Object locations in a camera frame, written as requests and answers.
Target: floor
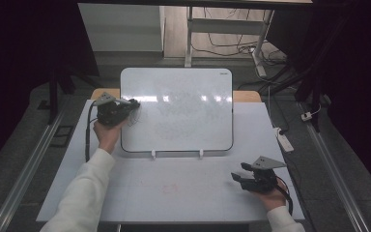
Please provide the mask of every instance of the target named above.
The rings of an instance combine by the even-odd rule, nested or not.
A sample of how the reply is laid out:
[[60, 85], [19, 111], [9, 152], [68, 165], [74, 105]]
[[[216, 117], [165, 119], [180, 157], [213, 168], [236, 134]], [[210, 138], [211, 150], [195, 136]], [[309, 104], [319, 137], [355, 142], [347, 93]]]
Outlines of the floor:
[[[218, 41], [218, 43], [228, 42], [224, 40]], [[207, 43], [203, 44], [196, 41], [195, 45], [206, 47]], [[193, 67], [229, 69], [233, 74], [233, 89], [238, 89], [242, 84], [250, 83], [241, 88], [244, 90], [258, 90], [265, 84], [263, 80], [256, 76], [252, 60], [249, 58], [218, 59], [217, 57], [200, 58], [197, 57], [197, 53], [194, 53], [194, 55], [196, 59], [193, 60]], [[161, 58], [144, 54], [100, 52], [96, 53], [96, 57], [100, 69], [100, 77], [97, 77], [96, 81], [109, 88], [120, 87], [119, 73], [127, 67], [182, 67], [184, 64], [184, 58]], [[265, 68], [269, 76], [273, 76], [282, 66], [265, 66]], [[59, 92], [61, 100], [70, 99], [69, 107], [66, 109], [65, 117], [62, 119], [60, 126], [71, 127], [72, 129], [77, 123], [85, 101], [90, 98], [94, 90], [92, 86], [79, 78], [74, 77], [73, 82], [76, 86], [73, 95], [66, 96]], [[292, 86], [292, 88], [280, 92], [274, 98], [268, 98], [265, 92], [262, 100], [271, 111], [272, 121], [281, 128], [289, 128], [286, 135], [295, 148], [295, 152], [283, 155], [296, 183], [297, 191], [300, 193], [300, 204], [306, 217], [306, 220], [301, 221], [301, 223], [306, 231], [355, 231], [327, 169], [322, 163], [321, 156], [311, 139], [307, 125], [300, 119], [301, 107], [307, 108], [309, 104], [308, 102], [296, 102], [294, 100], [293, 94], [297, 87]], [[32, 91], [28, 109], [0, 152], [0, 208], [45, 129], [48, 111], [39, 109], [39, 105], [42, 101], [47, 100], [47, 84]], [[321, 136], [326, 141], [334, 161], [340, 168], [341, 174], [371, 230], [371, 176], [352, 148], [330, 123], [327, 107], [328, 102], [324, 101], [319, 121]], [[14, 217], [10, 220], [7, 231], [38, 231], [43, 226], [42, 223], [35, 222], [35, 219], [66, 152], [68, 140], [62, 136], [54, 137], [50, 144], [29, 188], [14, 213]], [[238, 226], [214, 229], [204, 226], [175, 228], [124, 226], [122, 229], [122, 231], [161, 230], [246, 231], [246, 228]], [[251, 223], [248, 230], [271, 231], [267, 221]], [[101, 223], [98, 231], [116, 231], [116, 225]]]

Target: hand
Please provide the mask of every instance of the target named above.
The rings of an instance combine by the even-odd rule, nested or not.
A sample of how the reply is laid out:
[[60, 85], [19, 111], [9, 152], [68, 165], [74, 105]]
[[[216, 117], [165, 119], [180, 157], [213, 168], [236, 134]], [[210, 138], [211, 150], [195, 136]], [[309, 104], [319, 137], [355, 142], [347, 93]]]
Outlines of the hand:
[[[281, 182], [281, 180], [279, 179], [277, 180], [278, 180], [278, 185], [286, 191], [287, 187]], [[274, 188], [272, 191], [267, 192], [267, 193], [258, 193], [258, 192], [253, 192], [253, 191], [252, 193], [261, 199], [267, 211], [286, 205], [285, 196], [282, 195], [282, 193], [276, 188]]]
[[120, 131], [122, 127], [127, 123], [127, 121], [128, 120], [125, 120], [114, 127], [108, 127], [96, 121], [93, 126], [93, 130], [98, 137], [99, 148], [102, 148], [108, 154], [112, 154], [114, 151], [114, 146], [117, 140], [119, 140]]

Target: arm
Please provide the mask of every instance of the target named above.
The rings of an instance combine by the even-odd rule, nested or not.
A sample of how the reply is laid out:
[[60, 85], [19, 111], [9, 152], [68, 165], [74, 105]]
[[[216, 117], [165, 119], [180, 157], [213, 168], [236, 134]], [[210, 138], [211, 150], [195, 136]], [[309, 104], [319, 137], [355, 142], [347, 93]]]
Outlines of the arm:
[[97, 230], [109, 183], [108, 175], [115, 163], [109, 154], [114, 150], [124, 123], [107, 128], [95, 122], [94, 130], [100, 142], [99, 147], [92, 158], [79, 168], [63, 194], [56, 215], [41, 231]]
[[[287, 189], [280, 180], [278, 184]], [[302, 224], [295, 222], [285, 206], [285, 197], [277, 189], [268, 193], [252, 192], [261, 199], [267, 209], [267, 218], [270, 222], [272, 232], [304, 232]]]

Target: white sleeve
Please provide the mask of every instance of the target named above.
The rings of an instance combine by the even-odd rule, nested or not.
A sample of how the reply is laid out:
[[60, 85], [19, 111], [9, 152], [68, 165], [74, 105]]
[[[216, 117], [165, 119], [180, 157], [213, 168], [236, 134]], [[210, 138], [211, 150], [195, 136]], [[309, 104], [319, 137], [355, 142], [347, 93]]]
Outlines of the white sleeve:
[[295, 222], [288, 213], [286, 206], [280, 206], [268, 211], [272, 232], [304, 232], [302, 224]]
[[98, 148], [79, 168], [66, 188], [55, 216], [41, 231], [96, 231], [114, 162], [107, 152]]

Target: whiteboard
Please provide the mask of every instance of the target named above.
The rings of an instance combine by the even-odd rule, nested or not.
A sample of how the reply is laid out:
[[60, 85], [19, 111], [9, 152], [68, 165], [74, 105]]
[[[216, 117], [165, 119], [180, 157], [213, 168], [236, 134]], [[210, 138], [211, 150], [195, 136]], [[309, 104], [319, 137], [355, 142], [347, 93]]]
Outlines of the whiteboard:
[[228, 70], [125, 69], [121, 98], [141, 103], [122, 129], [122, 148], [128, 152], [225, 151], [233, 145]]

